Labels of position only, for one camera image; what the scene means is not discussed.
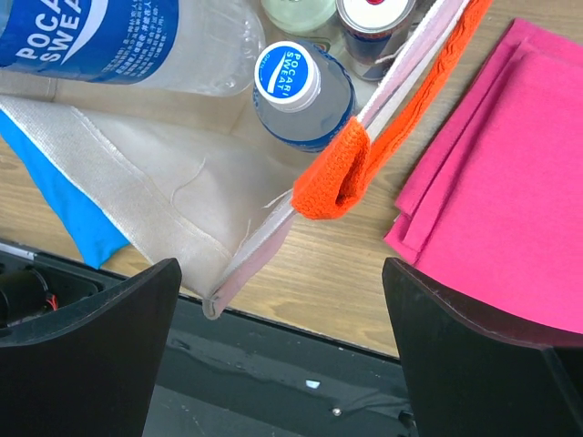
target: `orange cloth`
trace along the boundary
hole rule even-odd
[[[444,87],[492,0],[470,0],[429,75],[404,111],[371,146],[353,117],[295,183],[291,204],[308,219],[337,219],[363,198],[378,171],[409,137]]]

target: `folded pink cloth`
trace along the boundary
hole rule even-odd
[[[583,332],[583,47],[510,27],[396,201],[407,261],[501,310]]]

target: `blue cloth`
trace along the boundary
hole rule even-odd
[[[87,265],[98,269],[129,244],[99,207],[51,164],[5,113],[0,135],[24,162],[48,205],[59,216]]]

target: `water bottle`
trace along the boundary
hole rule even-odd
[[[355,100],[343,66],[311,43],[273,44],[255,66],[253,101],[261,123],[300,150],[324,150],[350,119]]]
[[[343,50],[336,0],[261,0],[265,14],[291,40],[306,40],[337,56]]]
[[[233,96],[264,47],[246,0],[0,0],[0,66]]]

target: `wooden table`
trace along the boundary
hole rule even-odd
[[[384,259],[394,255],[382,242],[397,214],[394,198],[415,161],[516,16],[583,44],[583,1],[496,0],[445,90],[378,175],[364,201],[340,220],[310,222],[298,218],[279,254],[247,284],[233,301],[234,308],[397,354],[381,284]],[[0,238],[79,259],[72,239],[23,164],[1,141],[0,169]],[[114,256],[105,268],[131,276],[147,266],[141,255],[128,248]]]

